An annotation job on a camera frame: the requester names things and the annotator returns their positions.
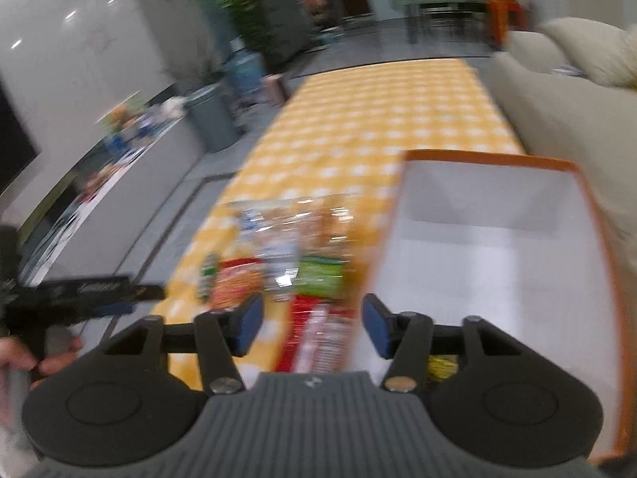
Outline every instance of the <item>green snack bag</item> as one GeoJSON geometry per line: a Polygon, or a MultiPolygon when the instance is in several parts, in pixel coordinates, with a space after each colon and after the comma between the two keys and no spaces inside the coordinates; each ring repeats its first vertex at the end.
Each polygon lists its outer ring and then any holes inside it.
{"type": "Polygon", "coordinates": [[[305,296],[338,299],[342,295],[345,261],[307,256],[299,262],[295,292],[305,296]]]}

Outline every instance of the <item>blue gripper pad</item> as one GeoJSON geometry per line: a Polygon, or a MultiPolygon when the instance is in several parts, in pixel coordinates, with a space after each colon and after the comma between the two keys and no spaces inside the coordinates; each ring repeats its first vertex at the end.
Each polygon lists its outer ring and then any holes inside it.
{"type": "Polygon", "coordinates": [[[374,344],[378,356],[390,359],[394,356],[388,319],[393,314],[374,294],[367,294],[362,299],[362,324],[369,339],[374,344]]]}
{"type": "Polygon", "coordinates": [[[253,294],[241,305],[241,319],[235,336],[235,356],[245,356],[263,321],[263,296],[253,294]]]}

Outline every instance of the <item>gray ribbed plate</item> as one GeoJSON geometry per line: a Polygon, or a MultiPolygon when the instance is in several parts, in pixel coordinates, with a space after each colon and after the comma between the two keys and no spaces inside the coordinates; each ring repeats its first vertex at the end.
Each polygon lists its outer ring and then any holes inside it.
{"type": "Polygon", "coordinates": [[[44,460],[29,478],[601,477],[584,458],[542,470],[480,461],[438,433],[420,401],[376,388],[366,372],[261,374],[208,401],[173,447],[120,468],[44,460]]]}

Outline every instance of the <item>snack package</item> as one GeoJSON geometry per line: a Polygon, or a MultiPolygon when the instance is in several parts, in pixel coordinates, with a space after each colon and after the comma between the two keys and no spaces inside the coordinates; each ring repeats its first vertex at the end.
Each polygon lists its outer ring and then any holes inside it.
{"type": "Polygon", "coordinates": [[[343,194],[228,204],[238,226],[238,252],[265,263],[265,290],[277,300],[289,300],[293,292],[333,299],[343,295],[343,266],[352,251],[350,201],[343,194]],[[318,258],[307,258],[312,255],[318,258]],[[301,269],[301,287],[294,289],[301,269]]]}
{"type": "Polygon", "coordinates": [[[336,194],[324,198],[301,199],[298,215],[305,217],[303,252],[325,257],[351,257],[352,196],[336,194]]]}
{"type": "Polygon", "coordinates": [[[295,292],[305,296],[339,299],[344,294],[345,261],[308,255],[299,262],[295,292]]]}
{"type": "Polygon", "coordinates": [[[208,300],[211,309],[234,309],[253,292],[263,290],[264,264],[260,259],[235,259],[221,263],[208,300]]]}
{"type": "Polygon", "coordinates": [[[219,257],[216,253],[209,253],[199,270],[199,289],[197,297],[206,303],[210,298],[210,291],[215,285],[215,277],[219,270],[219,257]]]}
{"type": "Polygon", "coordinates": [[[353,314],[339,302],[295,296],[291,329],[276,371],[330,373],[338,370],[345,356],[353,314]]]}
{"type": "Polygon", "coordinates": [[[239,228],[237,242],[244,253],[265,263],[265,290],[278,300],[291,297],[297,272],[301,231],[291,200],[231,203],[239,228]]]}

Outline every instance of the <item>sofa cushion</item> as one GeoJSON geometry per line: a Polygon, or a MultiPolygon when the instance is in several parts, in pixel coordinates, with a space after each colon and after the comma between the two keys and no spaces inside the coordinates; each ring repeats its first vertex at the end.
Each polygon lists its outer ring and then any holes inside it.
{"type": "Polygon", "coordinates": [[[560,18],[540,28],[595,84],[632,86],[637,80],[637,28],[627,33],[581,18],[560,18]]]}
{"type": "Polygon", "coordinates": [[[555,41],[537,32],[510,31],[504,49],[522,66],[541,74],[569,63],[555,41]]]}

